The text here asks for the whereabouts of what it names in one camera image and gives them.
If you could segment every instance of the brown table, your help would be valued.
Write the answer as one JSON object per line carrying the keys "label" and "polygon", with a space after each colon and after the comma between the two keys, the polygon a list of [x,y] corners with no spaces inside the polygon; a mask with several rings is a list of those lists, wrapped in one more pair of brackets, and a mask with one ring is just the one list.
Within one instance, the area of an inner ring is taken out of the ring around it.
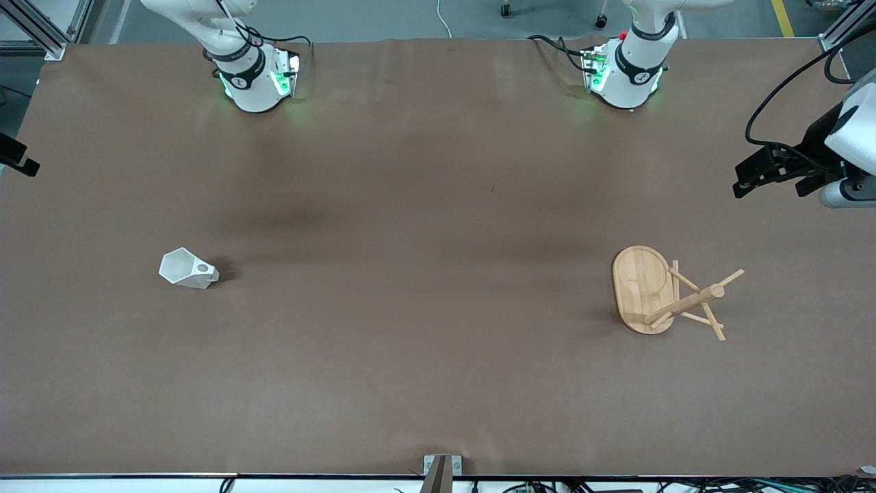
{"label": "brown table", "polygon": [[[876,460],[872,211],[731,193],[811,39],[685,41],[646,107],[557,52],[320,45],[248,115],[198,46],[71,46],[2,180],[3,472],[835,475]],[[761,137],[845,88],[812,70]],[[627,330],[611,259],[706,284],[725,343]],[[187,247],[223,282],[158,276]]]}

